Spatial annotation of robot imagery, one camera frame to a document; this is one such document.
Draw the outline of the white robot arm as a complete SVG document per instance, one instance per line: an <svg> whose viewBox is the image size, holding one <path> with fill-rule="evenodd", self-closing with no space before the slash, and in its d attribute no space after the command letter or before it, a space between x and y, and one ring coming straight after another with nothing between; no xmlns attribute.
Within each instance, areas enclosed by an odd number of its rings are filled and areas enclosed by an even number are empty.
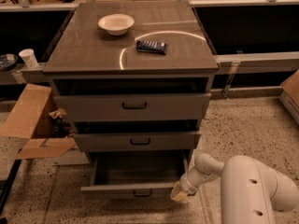
<svg viewBox="0 0 299 224"><path fill-rule="evenodd" d="M276 224L275 212L289 212L299 204L299 188L288 176L252 157L221 162L206 153L196 156L170 198L184 201L216 178L221 180L221 224Z"/></svg>

